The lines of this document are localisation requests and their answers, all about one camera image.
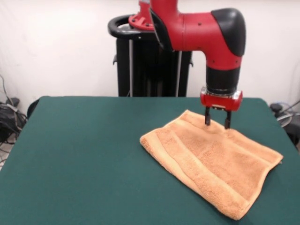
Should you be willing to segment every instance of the towel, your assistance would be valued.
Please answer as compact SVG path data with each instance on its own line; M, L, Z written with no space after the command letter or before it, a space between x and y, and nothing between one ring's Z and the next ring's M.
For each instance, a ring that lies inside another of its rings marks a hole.
M234 129L186 110L140 138L168 172L226 216L239 220L259 196L268 172L283 156Z

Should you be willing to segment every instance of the red robot arm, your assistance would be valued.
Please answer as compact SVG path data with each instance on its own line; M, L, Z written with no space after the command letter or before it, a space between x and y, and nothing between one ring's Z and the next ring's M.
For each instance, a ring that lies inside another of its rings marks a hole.
M156 36L164 49L204 52L207 86L205 92L201 91L201 102L231 114L242 100L237 84L246 43L244 18L234 8L183 14L177 3L178 0L150 0ZM225 128L229 128L230 121L226 123Z

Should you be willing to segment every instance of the green felt surface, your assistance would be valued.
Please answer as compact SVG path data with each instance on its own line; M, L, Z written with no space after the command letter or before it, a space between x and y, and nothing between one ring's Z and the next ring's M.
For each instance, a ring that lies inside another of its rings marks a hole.
M43 97L0 171L2 225L300 224L300 158L260 99L232 127L284 155L253 207L233 221L180 183L139 138L199 98ZM224 123L225 113L212 110Z

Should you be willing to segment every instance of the white wall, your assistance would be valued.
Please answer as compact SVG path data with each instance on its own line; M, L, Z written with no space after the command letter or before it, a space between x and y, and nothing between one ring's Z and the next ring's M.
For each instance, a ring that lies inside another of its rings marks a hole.
M138 11L138 0L0 0L0 72L20 108L43 95L116 96L115 38L108 21ZM183 12L235 7L247 47L239 89L247 97L300 98L300 1L179 0ZM193 56L188 96L205 84L205 58Z

